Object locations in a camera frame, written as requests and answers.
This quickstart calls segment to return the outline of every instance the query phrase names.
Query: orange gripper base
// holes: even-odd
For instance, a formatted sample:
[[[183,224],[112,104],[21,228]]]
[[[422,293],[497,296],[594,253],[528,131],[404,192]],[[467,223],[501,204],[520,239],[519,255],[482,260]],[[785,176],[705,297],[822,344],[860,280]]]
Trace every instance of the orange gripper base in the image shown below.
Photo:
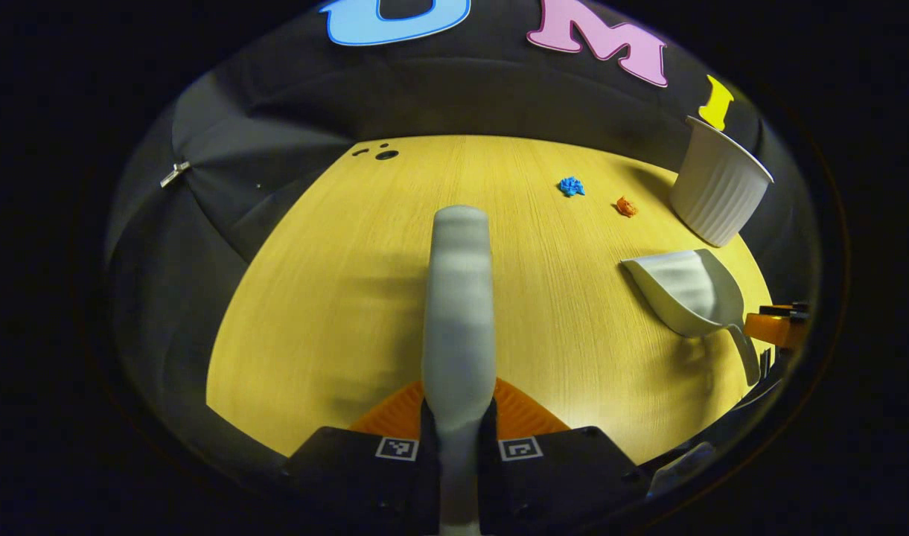
[[[416,440],[421,437],[423,399],[424,386],[421,381],[414,381],[376,405],[348,429],[390,438]],[[550,413],[546,407],[499,377],[494,386],[494,400],[497,401],[498,440],[570,430],[570,427]]]

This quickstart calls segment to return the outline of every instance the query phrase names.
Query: dustpan handle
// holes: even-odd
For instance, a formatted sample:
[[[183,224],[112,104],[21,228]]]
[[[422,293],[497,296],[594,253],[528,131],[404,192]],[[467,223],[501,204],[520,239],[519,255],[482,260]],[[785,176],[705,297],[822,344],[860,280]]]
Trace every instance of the dustpan handle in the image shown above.
[[[746,369],[746,381],[749,387],[754,386],[759,380],[758,356],[755,353],[755,346],[751,342],[750,336],[742,333],[742,328],[737,325],[726,326],[729,333],[733,335],[736,347],[739,350],[739,356],[742,357],[742,366]]]

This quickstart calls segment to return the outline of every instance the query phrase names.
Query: wood grain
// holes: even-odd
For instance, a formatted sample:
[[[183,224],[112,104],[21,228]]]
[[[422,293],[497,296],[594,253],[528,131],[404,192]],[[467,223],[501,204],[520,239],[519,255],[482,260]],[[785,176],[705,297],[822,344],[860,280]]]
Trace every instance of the wood grain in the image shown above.
[[[399,155],[376,160],[381,150]],[[586,196],[559,192],[567,176]],[[571,427],[598,425],[635,462],[654,458],[729,410],[746,380],[727,332],[673,333],[620,259],[710,248],[746,312],[771,304],[740,237],[712,248],[672,213],[673,181],[661,167],[530,139],[359,143],[246,271],[215,342],[206,401],[290,455],[318,427],[348,427],[419,379],[431,221],[468,204],[491,217],[498,376]],[[621,196],[639,214],[621,216]]]

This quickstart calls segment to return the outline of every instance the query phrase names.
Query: white ribbed cup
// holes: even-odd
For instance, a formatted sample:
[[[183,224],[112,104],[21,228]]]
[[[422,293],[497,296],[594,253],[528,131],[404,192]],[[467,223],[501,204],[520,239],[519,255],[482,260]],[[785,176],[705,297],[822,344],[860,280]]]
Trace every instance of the white ribbed cup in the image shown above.
[[[722,247],[749,221],[774,181],[729,136],[696,118],[686,118],[686,123],[692,126],[692,139],[669,202],[702,240]]]

